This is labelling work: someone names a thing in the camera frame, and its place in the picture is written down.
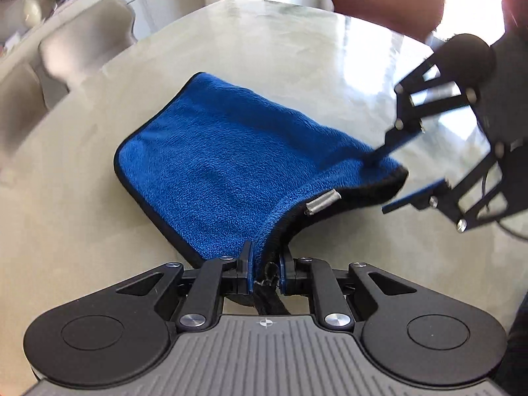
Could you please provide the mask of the grey and blue towel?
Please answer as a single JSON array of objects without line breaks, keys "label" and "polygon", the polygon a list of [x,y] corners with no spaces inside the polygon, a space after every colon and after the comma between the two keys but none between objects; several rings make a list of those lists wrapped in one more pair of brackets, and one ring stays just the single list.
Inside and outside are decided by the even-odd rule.
[{"label": "grey and blue towel", "polygon": [[196,73],[117,148],[115,174],[192,266],[248,257],[248,293],[261,314],[285,306],[265,272],[303,229],[389,201],[408,171],[303,113],[208,73]]}]

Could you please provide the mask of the beige chair near cabinet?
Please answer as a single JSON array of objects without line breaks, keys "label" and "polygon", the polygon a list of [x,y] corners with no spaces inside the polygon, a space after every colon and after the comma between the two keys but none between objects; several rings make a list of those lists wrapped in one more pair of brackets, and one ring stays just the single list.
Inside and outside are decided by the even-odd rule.
[{"label": "beige chair near cabinet", "polygon": [[50,33],[39,44],[46,73],[77,88],[133,46],[135,12],[125,0],[100,0]]}]

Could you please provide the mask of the white sideboard cabinet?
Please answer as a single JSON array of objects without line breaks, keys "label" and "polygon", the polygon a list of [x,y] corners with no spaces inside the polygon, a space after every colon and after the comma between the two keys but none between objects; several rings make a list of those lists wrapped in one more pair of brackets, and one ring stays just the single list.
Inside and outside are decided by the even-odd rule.
[{"label": "white sideboard cabinet", "polygon": [[[10,73],[14,66],[20,62],[39,65],[38,47],[41,40],[98,1],[100,0],[69,0],[60,6],[50,18],[22,35],[20,41],[1,56],[1,78]],[[154,33],[156,27],[144,0],[124,1],[135,13],[132,30],[135,38],[138,40],[145,39]]]}]

